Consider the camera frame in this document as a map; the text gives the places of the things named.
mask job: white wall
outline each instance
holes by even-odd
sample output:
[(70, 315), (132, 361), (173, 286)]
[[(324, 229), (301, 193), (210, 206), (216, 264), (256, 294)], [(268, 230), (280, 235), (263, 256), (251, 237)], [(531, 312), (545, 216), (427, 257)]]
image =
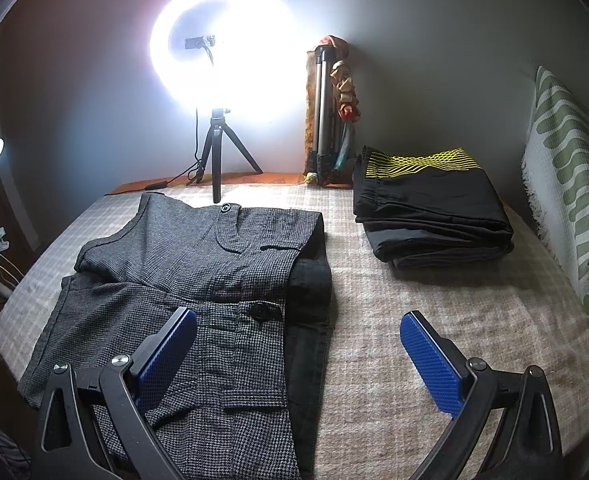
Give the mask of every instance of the white wall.
[[(169, 0), (20, 0), (0, 28), (0, 128), (28, 216), (54, 238), (117, 185), (190, 163), (193, 117), (154, 73), (148, 40)], [(577, 0), (284, 0), (310, 47), (348, 40), (359, 140), (425, 154), (465, 147), (527, 212), (519, 176), (537, 67), (589, 105), (589, 15)], [(276, 38), (288, 41), (288, 38)], [(257, 70), (279, 81), (278, 55)], [(305, 88), (283, 117), (232, 113), (266, 171), (299, 171)], [(224, 171), (244, 170), (224, 146)]]

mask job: stack of clothes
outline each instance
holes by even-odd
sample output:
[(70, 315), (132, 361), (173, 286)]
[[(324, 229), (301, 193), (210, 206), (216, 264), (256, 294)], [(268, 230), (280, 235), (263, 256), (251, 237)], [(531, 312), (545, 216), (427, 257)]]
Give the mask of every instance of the stack of clothes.
[(365, 146), (353, 180), (356, 221), (383, 262), (448, 266), (498, 258), (514, 247), (497, 192), (461, 148), (407, 157)]

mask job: green striped pillow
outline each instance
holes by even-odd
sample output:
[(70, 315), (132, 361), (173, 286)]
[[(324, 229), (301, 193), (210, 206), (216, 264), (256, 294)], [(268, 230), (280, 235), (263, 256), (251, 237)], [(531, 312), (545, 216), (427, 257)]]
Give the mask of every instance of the green striped pillow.
[(540, 235), (589, 314), (589, 108), (543, 67), (523, 179)]

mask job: checkered blanket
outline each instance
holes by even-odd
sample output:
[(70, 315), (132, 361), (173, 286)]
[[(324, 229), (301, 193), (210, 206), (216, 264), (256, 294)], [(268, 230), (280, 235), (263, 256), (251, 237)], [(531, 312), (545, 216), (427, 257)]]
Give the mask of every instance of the checkered blanket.
[[(192, 206), (212, 203), (209, 187), (164, 192)], [(0, 314), (0, 351), (17, 379), (81, 246), (123, 227), (139, 198), (132, 193), (99, 199), (17, 287)], [(515, 248), (505, 258), (402, 271), (372, 255), (354, 222), (349, 190), (231, 185), (223, 186), (223, 202), (323, 213), (337, 320), (319, 422), (317, 478), (409, 478), (448, 424), (399, 342), (399, 321), (409, 310), (420, 310), (463, 354), (482, 356), (495, 369), (541, 366), (565, 452), (589, 432), (588, 317), (548, 251), (510, 209)], [(493, 416), (462, 478), (478, 469), (497, 422)]]

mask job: pillow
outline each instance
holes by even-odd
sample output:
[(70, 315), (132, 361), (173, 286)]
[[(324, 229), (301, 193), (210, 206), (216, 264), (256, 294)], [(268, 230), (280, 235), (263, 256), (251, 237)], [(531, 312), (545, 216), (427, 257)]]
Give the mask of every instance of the pillow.
[(589, 108), (543, 67), (523, 180), (539, 236), (589, 314)]

